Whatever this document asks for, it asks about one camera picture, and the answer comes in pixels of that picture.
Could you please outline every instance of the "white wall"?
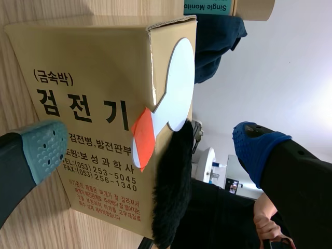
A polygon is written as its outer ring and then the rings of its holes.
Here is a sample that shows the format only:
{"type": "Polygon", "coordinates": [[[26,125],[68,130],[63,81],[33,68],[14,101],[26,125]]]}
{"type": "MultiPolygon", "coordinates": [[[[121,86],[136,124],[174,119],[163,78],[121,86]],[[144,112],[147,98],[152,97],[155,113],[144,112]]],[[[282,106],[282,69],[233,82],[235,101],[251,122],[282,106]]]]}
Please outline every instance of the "white wall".
{"type": "Polygon", "coordinates": [[[248,37],[195,86],[201,149],[213,147],[226,164],[235,155],[232,128],[254,121],[332,163],[331,10],[328,0],[277,0],[269,21],[245,22],[248,37]]]}

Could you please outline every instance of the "cardboard box label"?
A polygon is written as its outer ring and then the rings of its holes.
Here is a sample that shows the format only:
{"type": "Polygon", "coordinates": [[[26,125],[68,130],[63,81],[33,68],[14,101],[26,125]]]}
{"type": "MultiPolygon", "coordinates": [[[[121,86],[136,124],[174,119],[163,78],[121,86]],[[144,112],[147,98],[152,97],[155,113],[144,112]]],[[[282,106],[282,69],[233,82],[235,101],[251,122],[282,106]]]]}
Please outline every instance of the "cardboard box label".
{"type": "Polygon", "coordinates": [[[231,15],[233,0],[185,0],[184,14],[231,15]]]}

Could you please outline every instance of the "smartphone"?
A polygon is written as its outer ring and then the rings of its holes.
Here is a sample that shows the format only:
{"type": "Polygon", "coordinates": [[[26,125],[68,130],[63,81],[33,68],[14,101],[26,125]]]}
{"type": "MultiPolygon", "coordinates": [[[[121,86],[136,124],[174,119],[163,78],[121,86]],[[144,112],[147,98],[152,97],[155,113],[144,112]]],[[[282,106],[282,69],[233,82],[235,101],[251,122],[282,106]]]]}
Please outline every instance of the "smartphone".
{"type": "Polygon", "coordinates": [[[293,249],[288,238],[282,238],[281,241],[264,240],[264,249],[293,249]]]}

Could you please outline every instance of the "dark blue cloth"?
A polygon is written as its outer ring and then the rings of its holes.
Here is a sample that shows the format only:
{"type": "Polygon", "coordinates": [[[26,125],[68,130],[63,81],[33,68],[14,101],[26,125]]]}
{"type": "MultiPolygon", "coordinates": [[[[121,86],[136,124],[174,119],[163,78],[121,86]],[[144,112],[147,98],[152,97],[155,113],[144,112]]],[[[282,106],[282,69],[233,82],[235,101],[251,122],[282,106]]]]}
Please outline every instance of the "dark blue cloth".
{"type": "Polygon", "coordinates": [[[247,32],[239,17],[196,16],[195,83],[202,83],[216,73],[222,55],[229,49],[233,51],[247,32]]]}

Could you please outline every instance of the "person's hand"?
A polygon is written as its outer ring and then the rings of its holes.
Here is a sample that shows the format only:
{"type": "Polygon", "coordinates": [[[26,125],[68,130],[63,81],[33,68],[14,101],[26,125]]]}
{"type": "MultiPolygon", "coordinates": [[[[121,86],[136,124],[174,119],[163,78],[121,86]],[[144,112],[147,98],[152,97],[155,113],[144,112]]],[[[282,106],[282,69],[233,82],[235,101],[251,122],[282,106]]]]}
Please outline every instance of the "person's hand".
{"type": "Polygon", "coordinates": [[[264,214],[258,214],[254,217],[254,223],[256,225],[256,231],[260,240],[260,248],[264,249],[263,240],[270,240],[270,241],[281,241],[282,238],[287,238],[290,241],[290,244],[293,249],[295,248],[295,244],[293,240],[283,233],[281,233],[281,228],[275,222],[270,220],[264,214]]]}

